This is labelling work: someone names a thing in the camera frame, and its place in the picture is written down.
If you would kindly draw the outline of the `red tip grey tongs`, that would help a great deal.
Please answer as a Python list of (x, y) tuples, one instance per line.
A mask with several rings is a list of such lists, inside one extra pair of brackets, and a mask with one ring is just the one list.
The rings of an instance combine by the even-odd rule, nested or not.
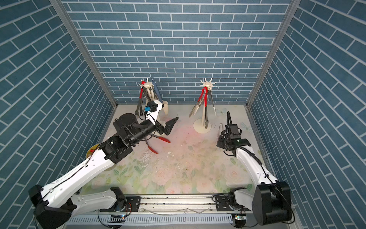
[(149, 135), (144, 140), (148, 149), (154, 154), (159, 154), (159, 150), (162, 149), (163, 146), (171, 143), (169, 139), (159, 135)]

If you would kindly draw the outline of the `pink cat paw tongs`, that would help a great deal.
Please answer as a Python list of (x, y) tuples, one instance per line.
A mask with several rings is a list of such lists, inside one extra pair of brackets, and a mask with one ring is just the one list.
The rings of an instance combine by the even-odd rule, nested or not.
[(224, 125), (223, 125), (223, 123), (220, 123), (219, 129), (218, 129), (218, 135), (217, 135), (218, 138), (222, 134), (222, 131), (224, 131)]

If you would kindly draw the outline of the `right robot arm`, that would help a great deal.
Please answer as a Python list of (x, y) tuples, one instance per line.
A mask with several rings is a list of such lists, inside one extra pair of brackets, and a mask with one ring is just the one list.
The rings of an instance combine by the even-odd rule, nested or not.
[(230, 212), (233, 225), (244, 228), (251, 213), (258, 225), (291, 224), (295, 214), (291, 206), (291, 190), (284, 181), (273, 176), (244, 137), (249, 127), (232, 122), (203, 127), (200, 121), (189, 129), (178, 131), (179, 144), (173, 147), (174, 167), (181, 174), (166, 189), (176, 194), (197, 191), (209, 194), (210, 208)]

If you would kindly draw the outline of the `blue wooden tip tongs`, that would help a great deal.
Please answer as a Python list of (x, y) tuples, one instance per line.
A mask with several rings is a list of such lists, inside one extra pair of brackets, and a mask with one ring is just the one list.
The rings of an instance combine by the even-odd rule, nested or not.
[(154, 80), (153, 77), (151, 77), (151, 81), (152, 81), (152, 85), (153, 85), (153, 90), (154, 90), (155, 94), (157, 95), (158, 100), (164, 105), (163, 106), (163, 111), (167, 115), (169, 113), (168, 102), (163, 100), (163, 97), (162, 97), (162, 95), (159, 91), (159, 88), (156, 84), (156, 81)]

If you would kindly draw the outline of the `red ring steel tongs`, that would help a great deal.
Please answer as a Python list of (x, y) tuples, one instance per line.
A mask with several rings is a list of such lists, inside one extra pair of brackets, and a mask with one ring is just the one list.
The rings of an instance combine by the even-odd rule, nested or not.
[(144, 91), (145, 91), (145, 87), (144, 87), (145, 81), (142, 80), (141, 82), (141, 90), (140, 90), (140, 95), (139, 95), (139, 100), (138, 100), (138, 104), (137, 104), (137, 108), (135, 111), (135, 115), (140, 116), (143, 112), (143, 101), (144, 101)]

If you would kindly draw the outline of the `steel tongs red handles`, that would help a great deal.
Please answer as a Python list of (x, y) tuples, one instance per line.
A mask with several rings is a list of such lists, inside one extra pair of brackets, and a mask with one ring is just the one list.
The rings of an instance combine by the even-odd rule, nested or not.
[(192, 110), (189, 113), (189, 117), (192, 117), (197, 113), (197, 111), (200, 107), (203, 108), (201, 120), (198, 119), (198, 123), (195, 122), (193, 124), (195, 131), (198, 133), (205, 133), (205, 131), (208, 129), (208, 126), (209, 126), (209, 121), (208, 121), (208, 116), (207, 116), (207, 98), (208, 98), (208, 88), (206, 86), (204, 86), (202, 88), (198, 101), (196, 102), (196, 104), (193, 106)]

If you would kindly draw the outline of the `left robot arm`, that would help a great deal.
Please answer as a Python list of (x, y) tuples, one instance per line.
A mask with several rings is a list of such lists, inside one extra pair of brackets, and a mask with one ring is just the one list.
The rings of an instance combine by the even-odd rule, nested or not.
[(94, 210), (123, 210), (126, 198), (119, 187), (88, 195), (79, 194), (78, 191), (97, 175), (127, 157), (140, 141), (153, 136), (155, 132), (169, 135), (178, 118), (169, 120), (163, 126), (156, 120), (156, 115), (157, 112), (147, 112), (147, 118), (138, 123), (134, 114), (123, 114), (113, 122), (116, 134), (99, 144), (85, 161), (54, 182), (30, 188), (35, 226), (57, 229), (70, 218)]

